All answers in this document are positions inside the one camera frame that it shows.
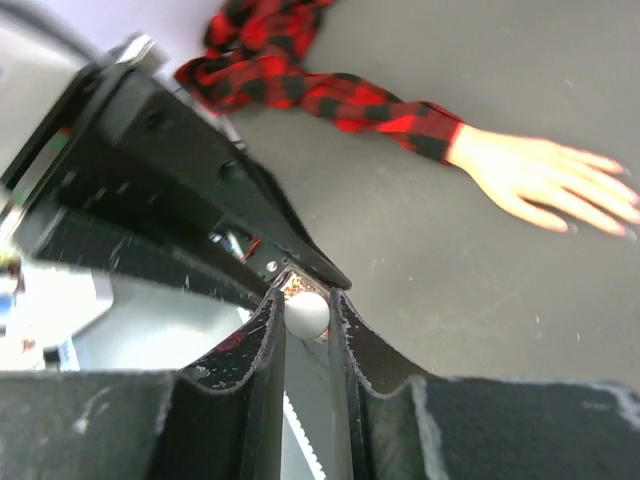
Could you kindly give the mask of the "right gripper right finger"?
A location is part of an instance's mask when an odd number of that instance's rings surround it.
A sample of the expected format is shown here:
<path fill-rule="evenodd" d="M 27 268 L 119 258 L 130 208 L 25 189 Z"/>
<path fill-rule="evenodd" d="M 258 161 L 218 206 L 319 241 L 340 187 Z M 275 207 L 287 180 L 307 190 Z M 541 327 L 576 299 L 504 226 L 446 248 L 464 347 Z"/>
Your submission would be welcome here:
<path fill-rule="evenodd" d="M 576 380 L 439 377 L 330 297 L 340 479 L 635 479 L 639 397 Z"/>

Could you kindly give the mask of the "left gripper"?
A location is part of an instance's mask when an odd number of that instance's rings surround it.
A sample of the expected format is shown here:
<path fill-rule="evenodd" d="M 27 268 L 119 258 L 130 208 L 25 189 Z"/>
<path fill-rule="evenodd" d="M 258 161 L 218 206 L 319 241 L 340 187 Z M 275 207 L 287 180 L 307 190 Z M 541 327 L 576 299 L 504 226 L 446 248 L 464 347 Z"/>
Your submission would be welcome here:
<path fill-rule="evenodd" d="M 2 237 L 37 260 L 246 309 L 292 264 L 351 286 L 219 120 L 130 68 L 82 73 L 2 180 Z"/>

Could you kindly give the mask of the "white nail polish cap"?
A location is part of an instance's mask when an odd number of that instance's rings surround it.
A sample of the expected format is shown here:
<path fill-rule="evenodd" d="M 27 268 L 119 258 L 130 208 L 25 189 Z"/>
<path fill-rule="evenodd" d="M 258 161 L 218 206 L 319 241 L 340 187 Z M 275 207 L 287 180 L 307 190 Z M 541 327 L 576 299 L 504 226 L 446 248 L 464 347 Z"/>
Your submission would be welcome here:
<path fill-rule="evenodd" d="M 301 292 L 285 301 L 285 326 L 300 339 L 319 338 L 329 327 L 329 322 L 329 305 L 317 293 Z"/>

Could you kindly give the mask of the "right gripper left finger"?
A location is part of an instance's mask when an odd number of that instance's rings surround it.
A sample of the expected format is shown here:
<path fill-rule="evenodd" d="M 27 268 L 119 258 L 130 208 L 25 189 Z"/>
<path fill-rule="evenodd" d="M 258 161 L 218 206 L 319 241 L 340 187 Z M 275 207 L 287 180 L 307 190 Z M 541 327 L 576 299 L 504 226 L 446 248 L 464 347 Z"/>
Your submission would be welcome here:
<path fill-rule="evenodd" d="M 5 479 L 276 479 L 284 300 L 180 371 L 6 372 Z"/>

